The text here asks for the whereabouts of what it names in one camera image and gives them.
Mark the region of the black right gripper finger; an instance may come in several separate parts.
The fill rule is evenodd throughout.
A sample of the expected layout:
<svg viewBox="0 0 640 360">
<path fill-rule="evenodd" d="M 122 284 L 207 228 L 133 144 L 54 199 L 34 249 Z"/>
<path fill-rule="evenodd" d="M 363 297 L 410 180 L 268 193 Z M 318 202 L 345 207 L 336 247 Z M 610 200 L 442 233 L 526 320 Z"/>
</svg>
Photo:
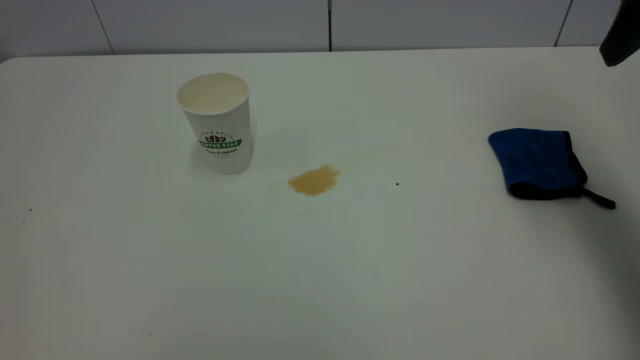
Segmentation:
<svg viewBox="0 0 640 360">
<path fill-rule="evenodd" d="M 622 0 L 599 54 L 606 66 L 615 67 L 640 48 L 640 2 Z"/>
</svg>

